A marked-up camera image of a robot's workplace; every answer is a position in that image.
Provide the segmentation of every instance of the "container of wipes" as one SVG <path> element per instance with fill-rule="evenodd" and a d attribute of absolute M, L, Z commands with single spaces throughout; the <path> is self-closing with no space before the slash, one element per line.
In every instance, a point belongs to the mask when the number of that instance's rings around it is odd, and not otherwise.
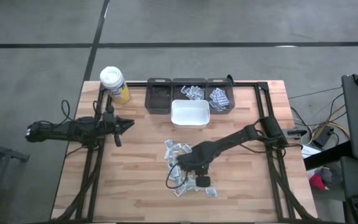
<path fill-rule="evenodd" d="M 124 104 L 128 102 L 130 95 L 128 86 L 121 71 L 116 67 L 106 67 L 100 73 L 100 81 L 106 87 L 113 102 Z"/>

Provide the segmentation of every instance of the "black plastic bin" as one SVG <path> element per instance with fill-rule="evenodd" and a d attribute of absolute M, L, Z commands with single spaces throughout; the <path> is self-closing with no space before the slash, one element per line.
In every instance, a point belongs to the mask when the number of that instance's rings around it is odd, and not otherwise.
<path fill-rule="evenodd" d="M 212 99 L 209 97 L 210 94 L 216 89 L 219 88 L 224 91 L 227 99 L 229 100 L 229 105 L 225 106 L 226 109 L 222 111 L 217 111 L 211 105 L 209 105 L 209 112 L 211 114 L 228 114 L 231 110 L 236 106 L 236 102 L 234 100 L 233 94 L 233 84 L 228 78 L 210 78 L 206 82 L 206 95 L 205 100 L 211 101 Z"/>
<path fill-rule="evenodd" d="M 150 114 L 171 112 L 172 81 L 169 78 L 149 78 L 147 80 L 144 106 Z"/>
<path fill-rule="evenodd" d="M 198 86 L 204 90 L 206 89 L 206 79 L 205 78 L 174 78 L 172 80 L 172 92 L 173 92 L 173 100 L 189 100 L 185 94 L 183 94 L 180 90 L 186 86 L 186 88 L 191 86 Z"/>

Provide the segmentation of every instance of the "gray floor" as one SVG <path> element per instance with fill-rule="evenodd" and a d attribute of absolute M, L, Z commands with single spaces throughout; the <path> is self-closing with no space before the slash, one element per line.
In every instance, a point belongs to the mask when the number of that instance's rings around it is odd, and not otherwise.
<path fill-rule="evenodd" d="M 92 43 L 102 4 L 0 0 L 0 44 Z M 101 42 L 208 41 L 358 41 L 358 0 L 112 1 L 101 37 Z M 0 49 L 0 144 L 31 154 L 27 164 L 11 163 L 0 196 L 0 223 L 48 220 L 67 143 L 32 144 L 24 133 L 40 119 L 59 122 L 62 99 L 76 107 L 89 55 L 90 49 Z M 358 47 L 99 49 L 91 80 L 108 65 L 119 67 L 127 80 L 227 74 L 242 80 L 279 79 L 285 80 L 288 96 L 295 96 L 340 86 L 341 75 L 358 73 Z M 290 103 L 309 121 L 340 93 Z M 342 104 L 339 100 L 335 108 Z M 328 114 L 327 107 L 311 122 Z M 338 123 L 347 127 L 345 117 Z M 314 197 L 319 217 L 343 221 L 338 201 L 323 199 L 321 192 Z"/>

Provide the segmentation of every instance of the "pile of packets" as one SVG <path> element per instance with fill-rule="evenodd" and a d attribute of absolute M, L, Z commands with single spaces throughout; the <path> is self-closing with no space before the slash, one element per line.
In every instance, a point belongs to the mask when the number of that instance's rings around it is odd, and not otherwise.
<path fill-rule="evenodd" d="M 189 100 L 203 100 L 204 99 L 204 90 L 198 86 L 191 86 L 189 88 L 186 88 L 186 86 L 183 86 L 183 88 L 180 90 L 181 93 L 186 95 Z"/>
<path fill-rule="evenodd" d="M 194 178 L 194 176 L 188 175 L 187 180 L 185 180 L 185 176 L 182 176 L 179 166 L 175 166 L 175 164 L 177 163 L 177 156 L 179 155 L 180 149 L 183 150 L 185 153 L 191 153 L 191 147 L 187 144 L 185 144 L 184 146 L 182 146 L 180 143 L 173 144 L 172 139 L 168 139 L 164 143 L 165 147 L 167 148 L 164 159 L 168 161 L 168 171 L 170 171 L 173 167 L 171 174 L 168 178 L 174 181 L 175 186 L 179 186 L 183 183 L 183 181 L 185 181 L 182 186 L 173 189 L 173 193 L 177 197 L 180 197 L 181 195 L 190 190 L 198 192 L 201 188 L 197 187 L 196 179 Z M 205 188 L 205 194 L 207 196 L 218 196 L 218 193 L 216 192 L 216 189 L 214 187 Z"/>
<path fill-rule="evenodd" d="M 224 111 L 226 109 L 225 106 L 230 103 L 224 91 L 219 88 L 216 88 L 209 97 L 212 99 L 209 101 L 210 105 L 218 112 Z"/>

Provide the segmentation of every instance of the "wooden table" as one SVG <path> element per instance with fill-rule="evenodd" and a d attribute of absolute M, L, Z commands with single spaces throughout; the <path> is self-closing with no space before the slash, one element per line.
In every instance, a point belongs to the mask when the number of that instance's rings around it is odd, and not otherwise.
<path fill-rule="evenodd" d="M 293 128 L 284 82 L 268 81 L 268 85 L 281 128 Z M 99 82 L 84 83 L 77 117 L 93 116 L 92 104 L 98 90 Z M 112 136 L 107 137 L 95 222 L 277 221 L 265 154 L 254 154 L 237 146 L 216 158 L 209 174 L 218 197 L 207 197 L 200 190 L 177 198 L 165 186 L 168 167 L 163 158 L 164 140 L 173 139 L 192 146 L 222 138 L 254 123 L 259 116 L 253 88 L 235 87 L 236 107 L 226 115 L 211 115 L 211 122 L 204 129 L 176 129 L 170 115 L 148 114 L 144 108 L 144 87 L 131 87 L 130 92 L 129 102 L 114 107 L 117 115 L 134 119 L 135 125 L 121 137 L 122 147 L 115 146 Z M 264 150 L 257 141 L 246 145 Z M 68 151 L 78 146 L 79 143 L 70 143 Z M 52 218 L 62 214 L 78 193 L 85 157 L 86 150 L 83 150 L 65 160 Z M 300 149 L 288 148 L 284 160 L 291 190 L 307 211 L 317 217 Z M 282 193 L 280 198 L 285 210 Z"/>

